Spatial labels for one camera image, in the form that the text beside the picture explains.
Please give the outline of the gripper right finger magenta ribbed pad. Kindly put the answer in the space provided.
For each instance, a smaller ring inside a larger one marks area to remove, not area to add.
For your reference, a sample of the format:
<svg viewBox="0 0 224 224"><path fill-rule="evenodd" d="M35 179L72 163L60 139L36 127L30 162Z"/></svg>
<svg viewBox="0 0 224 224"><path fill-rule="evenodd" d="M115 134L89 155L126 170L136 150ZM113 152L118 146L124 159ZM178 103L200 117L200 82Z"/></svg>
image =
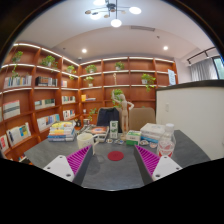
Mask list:
<svg viewBox="0 0 224 224"><path fill-rule="evenodd" d="M182 169L169 156L159 157L155 153L136 145L134 156L145 185Z"/></svg>

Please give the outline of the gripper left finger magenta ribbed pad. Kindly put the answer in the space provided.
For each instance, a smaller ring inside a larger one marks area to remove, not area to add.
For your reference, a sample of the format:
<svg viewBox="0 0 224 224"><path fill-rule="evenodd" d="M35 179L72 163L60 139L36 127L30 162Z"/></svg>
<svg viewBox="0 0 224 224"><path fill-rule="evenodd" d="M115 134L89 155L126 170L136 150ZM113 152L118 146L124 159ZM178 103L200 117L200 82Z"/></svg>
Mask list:
<svg viewBox="0 0 224 224"><path fill-rule="evenodd" d="M81 185L92 155L93 147L89 145L68 156L57 156L44 167L44 170Z"/></svg>

